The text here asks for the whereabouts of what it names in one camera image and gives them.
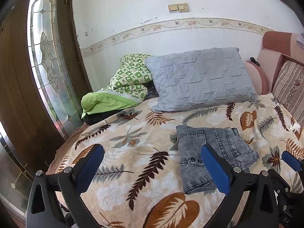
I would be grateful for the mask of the small black object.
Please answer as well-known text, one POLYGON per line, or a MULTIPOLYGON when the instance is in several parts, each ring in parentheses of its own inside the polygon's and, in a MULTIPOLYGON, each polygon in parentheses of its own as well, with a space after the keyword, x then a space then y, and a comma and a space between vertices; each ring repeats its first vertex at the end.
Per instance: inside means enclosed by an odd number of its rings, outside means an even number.
POLYGON ((259 62, 254 57, 250 57, 250 61, 256 64, 257 66, 260 66, 259 62))

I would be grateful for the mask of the green patterned folded blanket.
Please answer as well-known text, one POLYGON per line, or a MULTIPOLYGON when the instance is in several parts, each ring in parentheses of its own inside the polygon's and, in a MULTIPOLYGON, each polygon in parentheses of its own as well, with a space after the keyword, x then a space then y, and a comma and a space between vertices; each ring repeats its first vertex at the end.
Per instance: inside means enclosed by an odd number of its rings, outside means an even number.
POLYGON ((111 78, 108 86, 83 96, 81 118, 86 115, 123 110, 143 102, 148 95, 145 84, 153 79, 145 64, 145 60, 150 56, 147 54, 123 56, 120 60, 120 68, 111 78))

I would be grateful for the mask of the beige wall switch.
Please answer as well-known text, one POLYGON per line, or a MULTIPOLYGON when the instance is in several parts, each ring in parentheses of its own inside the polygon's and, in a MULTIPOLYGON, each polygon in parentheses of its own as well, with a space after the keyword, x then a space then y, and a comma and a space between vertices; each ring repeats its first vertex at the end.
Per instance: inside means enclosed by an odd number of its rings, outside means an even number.
POLYGON ((168 5, 168 9, 169 9, 169 13, 173 13, 173 12, 189 12, 189 5, 187 3, 182 3, 182 4, 171 4, 168 5))

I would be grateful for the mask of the striped floral cushion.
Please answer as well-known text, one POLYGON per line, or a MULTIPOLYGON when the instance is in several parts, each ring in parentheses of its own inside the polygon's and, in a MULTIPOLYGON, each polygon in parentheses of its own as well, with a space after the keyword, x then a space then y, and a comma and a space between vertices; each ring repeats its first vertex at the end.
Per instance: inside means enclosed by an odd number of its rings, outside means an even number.
POLYGON ((275 81, 273 94, 292 116, 303 123, 303 66, 287 60, 275 81))

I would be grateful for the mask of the beige leaf pattern blanket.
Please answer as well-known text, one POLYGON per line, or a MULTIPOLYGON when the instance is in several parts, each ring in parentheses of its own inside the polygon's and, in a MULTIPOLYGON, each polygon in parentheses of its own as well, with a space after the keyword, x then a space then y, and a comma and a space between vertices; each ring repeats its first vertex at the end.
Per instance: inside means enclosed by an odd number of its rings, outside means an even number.
POLYGON ((88 190, 81 195, 101 227, 203 227, 224 194, 184 193, 176 126, 236 131, 259 155, 252 173, 275 169, 292 192, 303 186, 282 160, 288 151, 303 159, 303 122, 273 94, 185 112, 155 112, 157 98, 123 110, 90 127, 80 127, 57 151, 48 173, 59 173, 85 157, 95 144, 105 150, 88 190))

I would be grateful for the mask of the pink red sofa headboard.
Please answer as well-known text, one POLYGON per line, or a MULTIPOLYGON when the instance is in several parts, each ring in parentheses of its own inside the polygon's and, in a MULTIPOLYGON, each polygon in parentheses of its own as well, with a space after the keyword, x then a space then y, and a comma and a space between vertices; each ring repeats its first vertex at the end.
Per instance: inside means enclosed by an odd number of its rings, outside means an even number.
POLYGON ((273 90, 278 74, 287 60, 303 65, 303 47, 296 33, 268 31, 262 38, 262 49, 255 61, 244 65, 258 95, 273 90))

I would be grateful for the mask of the grey quilted pillow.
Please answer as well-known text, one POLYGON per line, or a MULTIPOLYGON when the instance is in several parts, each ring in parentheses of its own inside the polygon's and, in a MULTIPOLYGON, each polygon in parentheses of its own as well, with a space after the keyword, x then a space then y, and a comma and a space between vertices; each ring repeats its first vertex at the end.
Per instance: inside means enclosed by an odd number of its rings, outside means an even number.
POLYGON ((236 47, 153 56, 145 64, 159 95, 154 111, 180 112, 258 98, 236 47))

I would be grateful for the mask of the grey denim pants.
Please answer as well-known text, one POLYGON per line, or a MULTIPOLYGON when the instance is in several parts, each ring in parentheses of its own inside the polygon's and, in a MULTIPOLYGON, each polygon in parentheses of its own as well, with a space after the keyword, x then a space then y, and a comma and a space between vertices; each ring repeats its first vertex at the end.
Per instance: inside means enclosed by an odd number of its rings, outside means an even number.
POLYGON ((187 195, 218 189, 228 194, 232 169, 249 171, 258 153, 240 137, 236 128, 176 126, 180 175, 187 195))

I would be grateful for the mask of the brown wooden door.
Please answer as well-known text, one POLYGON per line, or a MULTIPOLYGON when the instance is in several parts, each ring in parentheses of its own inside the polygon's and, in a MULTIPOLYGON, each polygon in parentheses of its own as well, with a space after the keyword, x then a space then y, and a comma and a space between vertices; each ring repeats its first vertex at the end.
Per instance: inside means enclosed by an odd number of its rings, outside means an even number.
POLYGON ((8 0, 1 9, 1 123, 29 172, 47 170, 82 125, 91 91, 72 0, 8 0))

